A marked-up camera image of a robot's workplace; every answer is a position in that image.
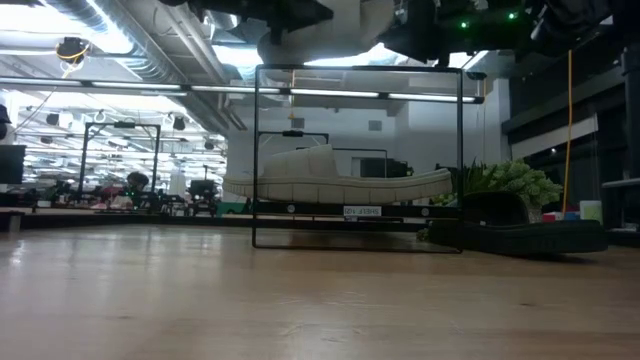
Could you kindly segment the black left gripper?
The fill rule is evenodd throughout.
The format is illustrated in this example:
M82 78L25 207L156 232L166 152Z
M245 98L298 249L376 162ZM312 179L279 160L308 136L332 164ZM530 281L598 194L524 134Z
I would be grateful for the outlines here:
M160 0L182 7L199 22L209 21L222 35L215 45L257 45L263 36L281 40L287 32L333 18L334 12L317 0Z

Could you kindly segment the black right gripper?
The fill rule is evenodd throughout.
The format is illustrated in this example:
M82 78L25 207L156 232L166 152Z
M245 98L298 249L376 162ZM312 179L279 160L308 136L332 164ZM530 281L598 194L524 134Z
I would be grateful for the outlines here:
M451 53L514 50L527 42L533 30L533 17L525 1L442 0L433 4L424 44L423 0L404 1L404 13L394 18L379 41L412 59L443 60L443 66Z

